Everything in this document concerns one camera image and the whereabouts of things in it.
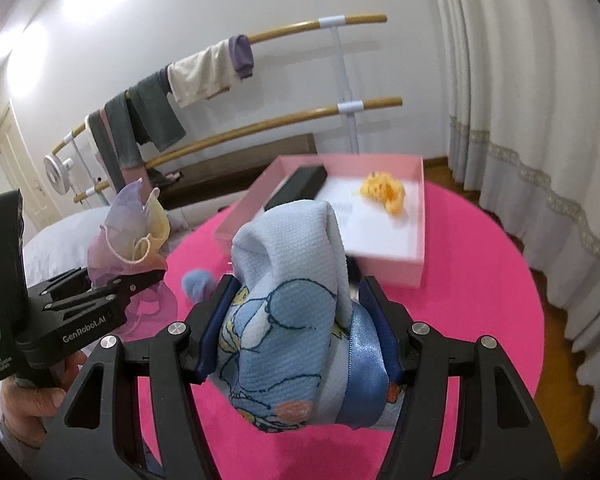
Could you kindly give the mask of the left hand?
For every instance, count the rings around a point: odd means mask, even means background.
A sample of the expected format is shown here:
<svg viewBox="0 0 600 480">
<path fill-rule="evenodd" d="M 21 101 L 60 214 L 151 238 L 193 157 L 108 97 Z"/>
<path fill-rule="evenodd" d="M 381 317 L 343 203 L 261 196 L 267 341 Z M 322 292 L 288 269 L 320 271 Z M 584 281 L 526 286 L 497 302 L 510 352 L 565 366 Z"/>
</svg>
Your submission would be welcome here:
<svg viewBox="0 0 600 480">
<path fill-rule="evenodd" d="M 54 388 L 24 388 L 14 378 L 5 379 L 1 386 L 1 406 L 5 428 L 10 434 L 30 448 L 40 448 L 45 440 L 44 417 L 54 417 L 80 368 L 86 355 L 76 352 L 65 360 L 65 371 L 59 379 L 60 386 Z"/>
</svg>

